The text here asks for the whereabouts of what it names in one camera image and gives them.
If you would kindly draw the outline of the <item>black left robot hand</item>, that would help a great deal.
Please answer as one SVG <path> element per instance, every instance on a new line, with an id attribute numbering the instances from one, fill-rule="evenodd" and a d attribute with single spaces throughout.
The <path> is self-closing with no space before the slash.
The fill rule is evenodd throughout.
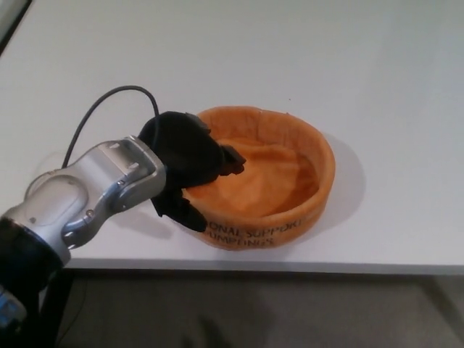
<path id="1" fill-rule="evenodd" d="M 143 126 L 138 138 L 165 168 L 165 186 L 151 198 L 157 214 L 193 231 L 206 231 L 207 219 L 183 196 L 183 190 L 242 173 L 245 158 L 232 146 L 219 144 L 209 126 L 189 113 L 163 112 Z"/>

